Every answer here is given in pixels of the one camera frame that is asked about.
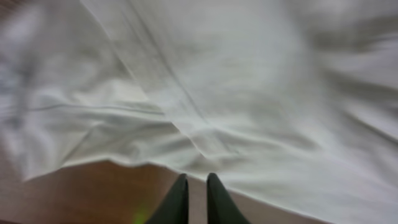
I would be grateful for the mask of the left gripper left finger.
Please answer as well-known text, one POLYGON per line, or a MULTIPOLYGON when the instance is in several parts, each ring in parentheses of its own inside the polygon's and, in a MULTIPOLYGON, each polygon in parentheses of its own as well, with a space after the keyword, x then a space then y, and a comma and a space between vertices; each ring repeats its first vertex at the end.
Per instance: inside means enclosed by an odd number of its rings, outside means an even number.
POLYGON ((186 174, 180 174, 146 224, 188 224, 189 191, 186 174))

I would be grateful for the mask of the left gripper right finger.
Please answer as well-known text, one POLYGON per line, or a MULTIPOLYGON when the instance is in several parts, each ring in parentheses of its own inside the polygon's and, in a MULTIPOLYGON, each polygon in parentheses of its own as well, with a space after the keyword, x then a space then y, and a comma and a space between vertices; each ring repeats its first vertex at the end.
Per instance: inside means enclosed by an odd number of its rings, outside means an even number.
POLYGON ((249 224, 215 173, 206 180, 208 224, 249 224))

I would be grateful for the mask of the white printed t-shirt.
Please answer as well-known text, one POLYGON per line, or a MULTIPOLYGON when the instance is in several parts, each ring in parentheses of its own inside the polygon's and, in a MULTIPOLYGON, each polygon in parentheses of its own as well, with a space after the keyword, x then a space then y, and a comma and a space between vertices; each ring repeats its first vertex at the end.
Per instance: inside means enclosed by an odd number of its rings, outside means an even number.
POLYGON ((397 2, 27 2, 1 21, 1 137, 25 179, 153 163, 396 223, 397 2))

